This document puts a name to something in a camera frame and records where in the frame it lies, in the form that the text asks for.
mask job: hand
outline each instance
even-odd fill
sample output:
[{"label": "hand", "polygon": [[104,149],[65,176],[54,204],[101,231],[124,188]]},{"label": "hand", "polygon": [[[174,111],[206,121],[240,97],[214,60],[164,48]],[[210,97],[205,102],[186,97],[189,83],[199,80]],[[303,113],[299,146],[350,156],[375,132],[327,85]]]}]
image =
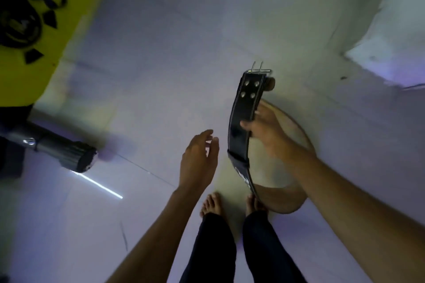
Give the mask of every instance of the hand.
[{"label": "hand", "polygon": [[255,111],[254,120],[252,122],[241,121],[241,127],[246,131],[251,131],[252,136],[263,143],[267,153],[272,157],[279,155],[279,151],[282,150],[282,141],[285,143],[292,142],[282,130],[273,110],[266,107],[262,102]]},{"label": "hand", "polygon": [[219,146],[218,138],[213,138],[212,133],[212,130],[206,130],[190,141],[180,163],[179,187],[200,190],[202,193],[213,180],[218,163]]}]

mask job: metal bolt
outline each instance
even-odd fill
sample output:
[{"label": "metal bolt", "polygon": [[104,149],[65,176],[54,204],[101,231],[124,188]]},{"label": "metal bolt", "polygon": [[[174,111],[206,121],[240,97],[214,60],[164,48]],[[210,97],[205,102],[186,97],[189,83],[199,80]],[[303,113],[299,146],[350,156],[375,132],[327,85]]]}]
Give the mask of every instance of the metal bolt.
[{"label": "metal bolt", "polygon": [[25,139],[22,140],[23,143],[25,143],[26,145],[35,145],[35,139],[34,138],[29,138],[29,139]]}]

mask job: yellow mat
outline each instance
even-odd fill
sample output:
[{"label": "yellow mat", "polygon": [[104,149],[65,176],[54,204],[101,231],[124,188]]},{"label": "yellow mat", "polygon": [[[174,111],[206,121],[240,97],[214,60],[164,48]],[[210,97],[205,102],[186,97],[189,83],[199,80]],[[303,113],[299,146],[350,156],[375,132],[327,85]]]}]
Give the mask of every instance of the yellow mat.
[{"label": "yellow mat", "polygon": [[[40,17],[49,10],[43,0],[30,3]],[[43,25],[42,36],[34,45],[21,50],[0,46],[0,106],[25,106],[37,101],[78,24],[89,22],[87,18],[92,17],[98,3],[99,0],[68,0],[65,7],[55,10],[57,29]],[[26,64],[24,53],[33,48],[44,56]]]}]

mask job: person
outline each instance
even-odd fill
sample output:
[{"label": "person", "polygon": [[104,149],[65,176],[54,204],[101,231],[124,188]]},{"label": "person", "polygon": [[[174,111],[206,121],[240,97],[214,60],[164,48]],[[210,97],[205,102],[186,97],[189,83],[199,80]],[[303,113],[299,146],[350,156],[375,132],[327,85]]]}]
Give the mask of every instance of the person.
[{"label": "person", "polygon": [[[373,282],[424,281],[422,225],[359,189],[292,141],[273,111],[262,104],[255,119],[241,121],[241,127],[251,131],[268,154],[284,162]],[[178,188],[107,283],[167,281],[189,216],[217,168],[219,142],[212,134],[212,130],[206,130],[189,143],[180,165]],[[236,247],[218,193],[207,197],[201,217],[203,221],[181,282],[231,282]],[[243,246],[255,282],[304,282],[268,222],[266,208],[252,195],[247,198]]]}]

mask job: black triangle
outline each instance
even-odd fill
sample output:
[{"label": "black triangle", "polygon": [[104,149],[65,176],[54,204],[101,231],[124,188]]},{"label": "black triangle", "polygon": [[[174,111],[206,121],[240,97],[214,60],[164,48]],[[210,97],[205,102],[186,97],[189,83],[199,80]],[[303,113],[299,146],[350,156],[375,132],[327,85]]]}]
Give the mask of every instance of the black triangle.
[{"label": "black triangle", "polygon": [[54,10],[46,11],[43,14],[43,21],[47,26],[57,29],[56,12]]},{"label": "black triangle", "polygon": [[34,63],[36,60],[39,60],[44,55],[40,53],[38,50],[33,48],[32,50],[29,50],[25,52],[25,64],[31,64]]}]

